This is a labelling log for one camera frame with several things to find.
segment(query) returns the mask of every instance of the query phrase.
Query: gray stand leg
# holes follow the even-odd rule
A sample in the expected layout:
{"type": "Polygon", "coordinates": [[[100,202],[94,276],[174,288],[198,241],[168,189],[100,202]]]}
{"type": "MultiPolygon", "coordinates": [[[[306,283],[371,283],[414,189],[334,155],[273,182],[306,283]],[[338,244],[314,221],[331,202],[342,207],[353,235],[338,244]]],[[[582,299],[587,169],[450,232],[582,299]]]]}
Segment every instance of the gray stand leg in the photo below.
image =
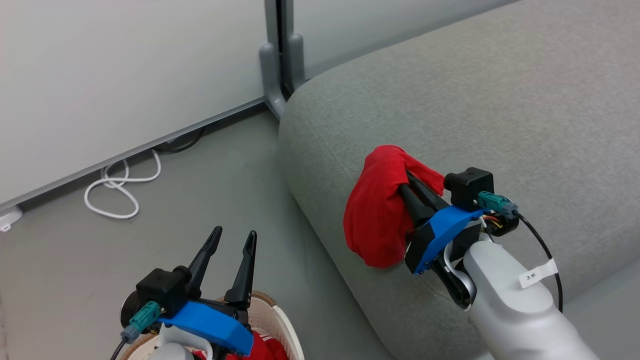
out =
{"type": "Polygon", "coordinates": [[[288,48],[283,56],[287,73],[285,76],[285,86],[291,92],[294,92],[307,81],[305,77],[305,54],[303,51],[302,35],[289,35],[288,48]]]}
{"type": "Polygon", "coordinates": [[[293,33],[293,2],[293,0],[280,2],[282,11],[280,32],[286,39],[282,42],[282,81],[290,93],[307,81],[302,35],[293,33]]]}
{"type": "Polygon", "coordinates": [[[280,89],[280,77],[278,76],[278,51],[273,44],[264,44],[260,47],[260,69],[262,71],[262,86],[264,87],[264,102],[282,120],[286,102],[280,89]]]}

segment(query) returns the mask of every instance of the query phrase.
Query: gray sofa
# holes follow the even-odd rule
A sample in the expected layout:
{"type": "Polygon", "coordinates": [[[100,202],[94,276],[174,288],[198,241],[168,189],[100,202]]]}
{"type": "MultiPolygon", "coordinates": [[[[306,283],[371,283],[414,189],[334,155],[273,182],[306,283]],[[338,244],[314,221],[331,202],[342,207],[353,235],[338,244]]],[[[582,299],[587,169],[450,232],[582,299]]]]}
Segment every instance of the gray sofa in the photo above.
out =
{"type": "MultiPolygon", "coordinates": [[[[546,239],[571,301],[640,254],[639,16],[636,0],[523,0],[293,94],[282,170],[398,359],[470,359],[483,345],[433,274],[369,268],[347,248],[344,206],[366,155],[393,143],[443,174],[492,171],[546,239]]],[[[500,242],[525,266],[545,260],[524,227],[500,242]]]]}

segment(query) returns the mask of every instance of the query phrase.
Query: red cloth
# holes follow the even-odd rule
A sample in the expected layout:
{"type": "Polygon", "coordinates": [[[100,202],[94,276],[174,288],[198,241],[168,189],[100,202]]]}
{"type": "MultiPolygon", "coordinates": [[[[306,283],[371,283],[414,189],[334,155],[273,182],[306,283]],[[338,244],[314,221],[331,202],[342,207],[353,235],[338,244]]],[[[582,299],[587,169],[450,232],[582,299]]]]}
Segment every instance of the red cloth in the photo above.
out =
{"type": "Polygon", "coordinates": [[[398,187],[408,184],[406,171],[442,196],[444,176],[412,158],[400,147],[382,145],[364,161],[364,169],[344,211],[344,236],[365,264],[386,268],[404,258],[405,236],[413,222],[398,187]]]}
{"type": "Polygon", "coordinates": [[[227,360],[288,360],[282,344],[268,335],[253,332],[253,347],[246,357],[227,355],[227,360]]]}

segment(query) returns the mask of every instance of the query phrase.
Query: teal connector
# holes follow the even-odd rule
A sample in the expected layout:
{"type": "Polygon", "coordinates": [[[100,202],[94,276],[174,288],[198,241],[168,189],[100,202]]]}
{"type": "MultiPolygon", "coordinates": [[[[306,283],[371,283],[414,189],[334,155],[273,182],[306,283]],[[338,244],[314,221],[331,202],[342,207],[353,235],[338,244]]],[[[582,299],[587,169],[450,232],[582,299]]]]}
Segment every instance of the teal connector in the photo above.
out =
{"type": "Polygon", "coordinates": [[[120,337],[125,340],[127,344],[133,343],[138,336],[140,336],[141,332],[158,320],[161,313],[160,305],[158,305],[157,302],[147,302],[142,309],[129,320],[129,326],[120,333],[120,337]]]}
{"type": "Polygon", "coordinates": [[[484,209],[493,210],[508,218],[514,217],[514,211],[518,210],[518,206],[506,197],[495,195],[490,192],[480,192],[478,194],[478,206],[484,209]]]}
{"type": "Polygon", "coordinates": [[[147,302],[137,314],[135,314],[129,324],[142,332],[149,325],[153,324],[160,317],[160,305],[155,301],[147,302]]]}

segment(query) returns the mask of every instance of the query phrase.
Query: metal frame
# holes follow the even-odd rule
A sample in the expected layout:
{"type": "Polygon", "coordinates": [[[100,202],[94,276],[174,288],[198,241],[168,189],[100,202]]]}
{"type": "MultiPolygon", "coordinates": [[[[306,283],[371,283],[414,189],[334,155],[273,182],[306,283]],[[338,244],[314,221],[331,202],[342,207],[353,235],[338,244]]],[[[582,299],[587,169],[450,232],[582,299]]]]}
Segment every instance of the metal frame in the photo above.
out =
{"type": "Polygon", "coordinates": [[[307,81],[305,76],[304,40],[293,32],[293,0],[279,0],[281,13],[282,82],[293,93],[307,81]]]}
{"type": "Polygon", "coordinates": [[[264,102],[281,120],[286,108],[282,86],[292,94],[307,80],[303,39],[293,33],[293,0],[265,0],[264,11],[268,43],[259,51],[264,102]]]}

